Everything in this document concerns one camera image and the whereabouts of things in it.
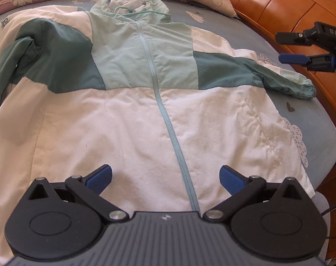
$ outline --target hood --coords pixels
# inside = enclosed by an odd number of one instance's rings
[[[122,21],[129,19],[148,24],[171,22],[169,9],[161,0],[100,0],[90,12]]]

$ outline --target dark green panel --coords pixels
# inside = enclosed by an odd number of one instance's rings
[[[244,65],[226,54],[194,51],[199,76],[199,89],[253,85],[263,87],[261,80]]]
[[[77,29],[48,19],[28,21],[0,56],[0,104],[7,85],[22,77],[46,84],[54,93],[105,90],[91,49],[90,39]]]
[[[247,58],[227,54],[194,51],[199,76],[199,89],[251,85],[269,88],[300,99],[316,96],[312,84],[297,84]]]
[[[34,19],[20,28],[16,39],[23,37],[34,39],[37,49],[33,51],[39,54],[32,61],[24,55],[14,79],[26,76],[46,84],[54,93],[89,88],[105,90],[91,56],[92,43],[79,30],[48,19]]]

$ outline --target heart pattern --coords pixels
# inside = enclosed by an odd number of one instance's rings
[[[307,155],[307,148],[306,145],[304,144],[304,142],[302,141],[303,135],[302,132],[300,130],[300,128],[297,125],[291,125],[290,121],[287,120],[285,117],[282,117],[286,123],[286,127],[287,129],[289,129],[293,141],[295,142],[296,146],[297,146],[297,150],[298,153],[300,155],[301,161],[304,165],[305,168],[308,167],[308,160],[306,158]]]
[[[295,108],[291,107],[291,105],[290,105],[289,102],[286,103],[286,107],[287,107],[287,110],[288,110],[289,112],[294,112],[294,111],[295,111]]]

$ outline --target wooden headboard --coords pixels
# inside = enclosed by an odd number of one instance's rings
[[[336,26],[336,0],[231,0],[231,2],[243,22],[280,53],[308,56],[326,53],[316,46],[279,45],[275,42],[275,34],[279,31],[302,32],[313,27],[315,21]],[[294,69],[313,81],[317,89],[317,98],[336,126],[336,75],[311,72],[300,66],[295,66]],[[331,205],[336,203],[336,165],[318,191],[326,196]],[[331,212],[330,234],[336,235],[336,210]],[[329,241],[327,258],[335,257],[336,239],[333,239]]]

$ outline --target jacket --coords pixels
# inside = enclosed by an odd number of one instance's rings
[[[265,88],[310,99],[304,76],[171,21],[161,0],[46,6],[0,24],[0,264],[31,182],[111,165],[102,197],[134,211],[199,211],[230,196],[222,165],[314,190]]]

